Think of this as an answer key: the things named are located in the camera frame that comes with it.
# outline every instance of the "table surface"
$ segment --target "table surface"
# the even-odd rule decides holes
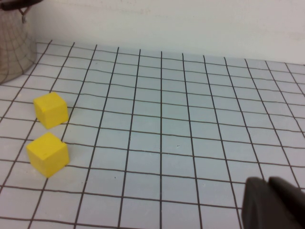
[[[247,177],[305,191],[305,66],[39,40],[0,85],[5,229],[241,228]],[[69,120],[46,130],[33,99]],[[25,146],[50,131],[70,163],[46,179]]]

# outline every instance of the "grid square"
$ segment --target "grid square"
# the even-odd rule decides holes
[[[4,146],[0,151],[0,159],[15,160],[23,142],[23,140],[0,138],[0,146]]]
[[[240,228],[235,209],[201,206],[204,228]]]
[[[138,76],[137,87],[160,90],[161,81],[159,79],[145,78],[145,77]]]
[[[137,77],[133,75],[121,75],[121,74],[113,74],[112,76],[112,84],[119,84],[129,87],[135,87],[135,81]]]
[[[224,160],[195,158],[198,178],[229,180],[227,166]]]
[[[76,107],[102,110],[104,104],[105,98],[81,94],[77,100]]]
[[[162,174],[194,177],[193,159],[190,156],[162,154]]]
[[[256,89],[235,88],[235,92],[239,99],[261,100]]]
[[[80,194],[44,191],[35,219],[74,222]]]
[[[203,83],[186,83],[187,86],[187,92],[193,93],[193,94],[205,94],[205,95],[211,95],[210,93],[210,87],[209,85],[203,84]]]
[[[0,99],[13,100],[20,89],[0,85]]]
[[[134,88],[119,86],[119,85],[111,85],[108,96],[110,98],[133,99]]]
[[[25,88],[33,88],[33,89],[42,89],[42,90],[50,90],[55,82],[55,79],[43,77],[43,76],[34,76],[31,75],[30,78],[25,83]]]
[[[156,201],[124,199],[121,226],[127,228],[159,228],[160,207]]]
[[[280,146],[254,145],[259,162],[288,165],[285,154]]]
[[[4,187],[0,195],[0,216],[30,219],[40,191]]]
[[[162,79],[178,80],[184,82],[184,73],[183,71],[162,69]]]
[[[224,110],[216,110],[216,112],[219,123],[244,126],[244,120],[241,112]]]
[[[292,73],[305,74],[305,66],[304,65],[288,63],[287,67],[289,68],[289,70]]]
[[[59,92],[70,92],[70,93],[78,94],[79,91],[81,90],[81,82],[58,79],[53,87],[53,90]]]
[[[260,60],[246,60],[249,68],[260,68],[260,69],[268,69],[268,66],[265,61]]]
[[[97,134],[97,128],[68,125],[64,141],[93,146]]]
[[[186,71],[205,73],[204,63],[195,63],[195,62],[184,61],[184,69]]]
[[[213,100],[216,109],[240,111],[237,103],[237,99],[214,97]]]
[[[255,88],[253,80],[251,78],[242,78],[231,76],[232,83],[234,87],[246,87],[246,88]]]
[[[138,75],[142,77],[151,77],[151,78],[160,79],[161,71],[158,68],[148,68],[148,67],[140,66]]]
[[[294,167],[293,171],[295,173],[296,179],[297,179],[300,187],[305,187],[305,179],[304,179],[305,169]]]
[[[162,92],[162,102],[167,104],[187,105],[185,93],[178,92]]]
[[[160,177],[148,174],[127,173],[124,196],[159,200]]]
[[[174,69],[183,71],[183,62],[176,60],[162,59],[162,67],[165,69]]]
[[[12,163],[1,161],[0,164],[1,169],[5,169],[7,166],[9,166],[6,168],[7,171],[9,171]],[[45,180],[46,178],[41,175],[32,165],[16,162],[13,170],[10,173],[9,179],[6,182],[6,185],[42,189]]]
[[[189,107],[189,111],[191,121],[216,123],[214,109]]]
[[[127,150],[95,148],[92,168],[124,170]]]
[[[126,65],[126,64],[116,63],[113,72],[117,73],[117,74],[137,75],[137,70],[138,70],[138,67],[135,65]]]
[[[189,115],[188,115],[187,106],[162,104],[162,117],[188,120]]]
[[[289,183],[296,186],[295,178],[291,172],[289,166],[277,166],[277,165],[261,165],[262,172],[266,181],[269,177],[281,177],[288,181]]]
[[[174,80],[162,80],[162,90],[185,93],[185,83]]]
[[[27,119],[32,121],[36,119],[33,105],[19,102],[13,102],[5,116],[7,118]]]
[[[305,165],[305,154],[303,149],[285,148],[285,152],[292,166]]]
[[[74,108],[70,123],[98,127],[100,125],[101,116],[101,111]]]
[[[162,134],[190,136],[190,125],[187,121],[162,119]]]
[[[130,114],[104,112],[101,127],[130,130],[131,118],[132,116]]]
[[[48,76],[56,78],[61,71],[61,67],[48,66],[44,64],[37,64],[32,75],[36,76]]]
[[[156,134],[132,132],[130,138],[130,149],[159,152],[160,136]]]
[[[271,80],[262,80],[262,79],[253,79],[255,82],[255,85],[258,89],[266,89],[266,90],[273,90],[273,91],[279,91],[275,81]]]
[[[248,128],[253,143],[280,145],[276,132],[272,129]]]
[[[109,83],[111,79],[111,73],[103,73],[95,70],[89,70],[87,72],[85,82],[93,83]]]
[[[161,59],[154,57],[141,56],[140,66],[161,68]]]
[[[193,137],[220,139],[217,124],[191,122]]]
[[[247,129],[239,126],[219,125],[223,140],[250,142]]]
[[[88,170],[64,167],[49,178],[46,189],[68,192],[82,192]]]
[[[0,184],[2,185],[3,182],[5,181],[7,175],[9,174],[10,172],[10,168],[11,166],[13,165],[12,162],[10,161],[0,161]]]
[[[160,117],[160,104],[135,101],[133,113],[135,115],[151,115]]]
[[[136,90],[135,95],[136,100],[142,100],[145,102],[156,102],[159,103],[161,99],[161,93],[157,90],[150,90],[150,89],[140,89]]]
[[[179,177],[162,177],[162,199],[197,203],[195,180]]]
[[[162,227],[200,228],[197,205],[162,203]]]
[[[228,166],[235,182],[246,182],[248,177],[262,177],[257,163],[228,161]]]
[[[207,73],[218,74],[218,75],[228,75],[226,66],[216,65],[216,64],[206,64]]]
[[[224,150],[227,159],[256,162],[251,144],[224,142]]]
[[[2,119],[0,136],[25,139],[33,125],[32,121]]]
[[[235,207],[232,188],[229,182],[198,180],[201,204]]]
[[[127,149],[128,140],[128,131],[101,129],[96,145]]]
[[[250,69],[253,78],[272,80],[272,75],[269,70]]]
[[[132,172],[159,174],[160,154],[129,151],[127,170]]]
[[[89,167],[93,147],[68,144],[71,166]]]
[[[160,133],[160,118],[134,116],[132,121],[133,131]]]
[[[191,139],[189,137],[162,136],[162,152],[182,155],[192,155]]]
[[[81,89],[81,94],[89,94],[95,96],[106,96],[108,91],[108,85],[99,83],[85,82]]]
[[[208,107],[213,108],[211,96],[188,94],[189,106]]]
[[[118,54],[118,57],[116,59],[117,63],[124,63],[124,64],[130,64],[130,65],[138,65],[139,56],[138,55],[127,55],[127,54]]]
[[[133,105],[133,101],[131,101],[131,100],[108,98],[106,107],[105,107],[105,111],[131,114],[132,105]]]
[[[301,133],[277,130],[282,145],[291,147],[305,147],[305,139]]]
[[[193,148],[195,156],[224,158],[224,151],[221,141],[194,138]]]
[[[78,218],[79,223],[117,226],[121,198],[84,195]]]
[[[247,68],[228,67],[230,75],[251,78]]]
[[[297,122],[292,117],[271,115],[270,118],[276,129],[293,130],[293,131],[300,130],[299,126],[297,125]]]
[[[120,196],[123,180],[123,172],[91,169],[85,192]]]
[[[213,96],[235,98],[234,90],[232,87],[211,85],[211,90]]]
[[[58,78],[83,81],[86,75],[85,69],[66,68],[63,67]]]
[[[208,83],[206,74],[203,73],[185,72],[185,79],[187,82]]]
[[[267,114],[244,113],[244,119],[249,127],[273,128]]]
[[[283,96],[288,104],[305,105],[305,97],[303,94],[291,94],[283,92]]]

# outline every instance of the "grid line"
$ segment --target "grid line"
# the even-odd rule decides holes
[[[291,167],[291,165],[290,165],[290,162],[289,162],[289,159],[288,159],[288,157],[287,157],[286,151],[285,151],[285,149],[284,149],[284,147],[283,147],[283,145],[282,145],[282,141],[281,141],[281,139],[280,139],[280,137],[279,137],[279,135],[278,135],[278,133],[277,133],[277,131],[276,131],[276,129],[275,129],[275,126],[274,126],[274,124],[273,124],[273,122],[272,122],[272,119],[271,119],[271,117],[270,117],[270,114],[268,113],[268,110],[266,109],[266,106],[265,106],[265,104],[264,104],[264,102],[263,102],[263,100],[262,100],[261,94],[259,93],[258,89],[257,89],[257,93],[258,93],[258,95],[259,95],[259,97],[260,97],[260,99],[261,99],[261,101],[262,101],[262,104],[263,104],[263,106],[264,106],[264,108],[265,108],[265,110],[266,110],[266,112],[267,112],[267,115],[268,115],[268,117],[269,117],[269,120],[270,120],[270,122],[271,122],[271,125],[272,125],[272,127],[273,127],[273,129],[274,129],[274,132],[275,132],[275,134],[276,134],[276,136],[277,136],[277,139],[278,139],[278,141],[279,141],[279,143],[280,143],[280,145],[281,145],[282,151],[283,151],[283,153],[284,153],[284,155],[285,155],[285,157],[286,157],[286,160],[287,160],[287,162],[288,162],[288,164],[289,164],[289,167],[290,167],[290,170],[291,170],[291,172],[292,172],[292,175],[294,176],[295,182],[296,182],[298,188],[300,189],[299,182],[297,181],[297,179],[296,179],[296,177],[295,177],[295,173],[294,173],[294,171],[293,171],[293,169],[292,169],[292,167]]]
[[[237,217],[238,217],[238,223],[239,223],[240,229],[242,229],[242,223],[241,223],[240,216],[239,216],[239,212],[238,212],[237,201],[236,201],[236,196],[235,196],[235,192],[234,192],[234,188],[233,188],[233,184],[232,184],[231,173],[230,173],[230,169],[229,169],[227,157],[226,157],[226,154],[225,154],[224,142],[223,142],[223,138],[222,138],[222,134],[221,134],[221,130],[220,130],[220,125],[219,125],[219,123],[218,123],[217,112],[216,112],[216,109],[215,109],[215,103],[214,103],[214,99],[213,99],[213,93],[212,93],[212,89],[211,89],[211,86],[210,86],[210,85],[209,85],[209,89],[210,89],[211,98],[212,98],[212,103],[213,103],[213,107],[214,107],[215,118],[216,118],[216,121],[217,121],[218,133],[219,133],[221,145],[222,145],[222,148],[223,148],[224,160],[225,160],[225,164],[226,164],[226,167],[227,167],[227,172],[228,172],[228,176],[229,176],[229,180],[230,180],[231,190],[232,190],[232,194],[233,194],[233,198],[234,198],[236,213],[237,213]]]

